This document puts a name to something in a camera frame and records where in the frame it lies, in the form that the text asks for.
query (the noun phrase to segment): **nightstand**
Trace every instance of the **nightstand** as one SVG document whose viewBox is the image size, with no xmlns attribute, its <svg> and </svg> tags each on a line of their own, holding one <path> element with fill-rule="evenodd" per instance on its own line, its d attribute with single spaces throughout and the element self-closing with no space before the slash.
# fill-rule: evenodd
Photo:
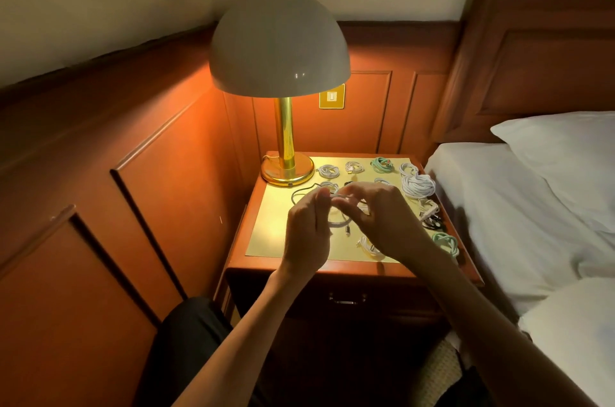
<svg viewBox="0 0 615 407">
<path fill-rule="evenodd" d="M 233 301 L 240 315 L 250 308 L 262 291 L 269 274 L 280 263 L 285 218 L 292 207 L 291 193 L 314 183 L 330 180 L 343 186 L 347 180 L 373 181 L 374 177 L 390 179 L 398 183 L 398 168 L 410 161 L 424 173 L 421 164 L 408 155 L 309 153 L 316 167 L 331 163 L 340 168 L 340 177 L 324 179 L 317 172 L 306 184 L 296 187 L 275 187 L 258 178 L 242 222 L 227 260 L 224 278 L 231 290 Z M 395 165 L 391 174 L 373 171 L 369 159 L 375 156 L 388 157 Z M 350 178 L 344 171 L 347 160 L 360 160 L 364 173 Z M 431 197 L 441 208 L 446 232 L 457 238 L 459 256 L 457 262 L 462 272 L 478 287 L 483 280 L 467 253 L 463 242 L 450 221 L 447 212 L 436 195 Z M 351 237 L 343 228 L 334 229 L 330 259 L 303 289 L 289 310 L 289 315 L 307 318 L 322 317 L 412 317 L 434 320 L 442 317 L 438 303 L 423 283 L 402 264 L 387 258 L 375 261 L 356 246 L 362 235 L 358 226 L 351 223 Z"/>
</svg>

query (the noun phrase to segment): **wooden nightstand top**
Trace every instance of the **wooden nightstand top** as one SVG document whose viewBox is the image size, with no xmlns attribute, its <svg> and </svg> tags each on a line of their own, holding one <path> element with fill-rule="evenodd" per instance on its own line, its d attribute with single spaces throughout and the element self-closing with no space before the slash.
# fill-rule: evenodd
<svg viewBox="0 0 615 407">
<path fill-rule="evenodd" d="M 277 152 L 268 152 L 267 154 L 275 156 Z M 416 165 L 421 173 L 424 173 L 422 165 L 411 155 L 404 154 L 343 154 L 343 153 L 308 153 L 310 156 L 321 157 L 354 157 L 354 158 L 374 158 L 375 156 L 383 156 L 387 158 L 410 158 L 411 162 Z M 313 183 L 311 180 L 306 183 L 306 186 Z M 266 182 L 262 178 L 258 178 L 250 201 L 245 210 L 242 222 L 239 226 L 237 236 L 231 248 L 229 259 L 227 260 L 226 270 L 229 271 L 273 271 L 280 263 L 279 257 L 269 256 L 247 256 L 250 237 L 257 222 L 258 211 L 265 194 Z M 476 285 L 482 286 L 483 281 L 472 262 L 472 259 L 467 253 L 463 242 L 459 238 L 447 212 L 442 208 L 440 199 L 436 196 L 433 198 L 441 207 L 442 218 L 444 219 L 447 232 L 455 236 L 459 242 L 459 257 L 457 258 L 461 270 L 468 278 Z M 419 284 L 419 279 L 414 276 L 405 266 L 399 263 L 379 263 L 376 261 L 347 261 L 347 260 L 327 260 L 325 265 L 318 271 L 318 274 L 328 275 L 347 275 L 356 277 L 390 277 L 401 278 L 404 281 L 415 281 Z"/>
</svg>

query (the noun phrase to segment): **yellow paper sheet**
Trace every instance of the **yellow paper sheet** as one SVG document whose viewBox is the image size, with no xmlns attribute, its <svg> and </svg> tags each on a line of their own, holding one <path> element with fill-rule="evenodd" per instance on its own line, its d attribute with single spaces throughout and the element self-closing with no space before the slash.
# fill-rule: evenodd
<svg viewBox="0 0 615 407">
<path fill-rule="evenodd" d="M 314 183 L 330 181 L 336 183 L 340 188 L 348 181 L 373 182 L 375 178 L 380 177 L 387 180 L 391 185 L 401 188 L 402 181 L 399 173 L 399 166 L 402 163 L 410 162 L 409 158 L 393 158 L 395 170 L 388 174 L 377 173 L 370 165 L 373 158 L 330 158 L 330 157 L 312 157 L 316 167 L 324 164 L 332 164 L 340 170 L 340 176 L 334 179 L 325 179 L 317 172 L 308 182 L 296 187 L 276 187 L 267 184 L 261 207 L 258 211 L 257 221 L 250 237 L 250 243 L 245 254 L 249 256 L 273 256 L 281 257 L 284 251 L 284 235 L 286 232 L 286 218 L 288 210 L 292 208 L 293 203 L 290 199 L 292 193 L 301 188 L 309 187 Z M 358 161 L 363 165 L 364 172 L 359 174 L 348 174 L 344 166 L 349 161 Z M 295 196 L 295 200 L 301 199 L 301 193 Z M 406 197 L 406 201 L 410 205 L 416 216 L 419 215 L 418 201 Z M 332 208 L 329 215 L 329 221 L 339 223 L 342 222 L 342 217 L 339 209 Z M 332 228 L 333 235 L 331 236 L 331 251 L 329 259 L 333 260 L 349 260 L 349 261 L 379 261 L 373 258 L 370 254 L 363 250 L 357 242 L 363 236 L 358 226 L 350 222 L 350 237 L 346 235 L 346 228 Z M 427 230 L 429 235 L 435 231 Z M 397 263 L 393 258 L 385 257 L 380 260 L 386 263 Z"/>
</svg>

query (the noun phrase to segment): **table lamp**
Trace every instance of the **table lamp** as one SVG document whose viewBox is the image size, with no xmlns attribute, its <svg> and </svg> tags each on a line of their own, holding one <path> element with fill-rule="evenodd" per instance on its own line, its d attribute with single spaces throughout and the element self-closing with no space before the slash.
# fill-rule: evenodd
<svg viewBox="0 0 615 407">
<path fill-rule="evenodd" d="M 278 157 L 261 175 L 293 186 L 314 175 L 314 162 L 295 153 L 292 96 L 325 92 L 350 77 L 348 46 L 331 13 L 317 0 L 241 0 L 220 19 L 209 62 L 220 90 L 275 98 Z"/>
</svg>

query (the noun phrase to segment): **gold switch plate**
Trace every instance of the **gold switch plate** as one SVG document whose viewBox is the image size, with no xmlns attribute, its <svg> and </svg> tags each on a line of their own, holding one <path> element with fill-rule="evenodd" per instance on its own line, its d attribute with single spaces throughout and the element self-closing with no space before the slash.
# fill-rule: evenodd
<svg viewBox="0 0 615 407">
<path fill-rule="evenodd" d="M 341 84 L 333 90 L 320 92 L 319 108 L 321 109 L 343 109 L 346 97 L 346 84 Z"/>
</svg>

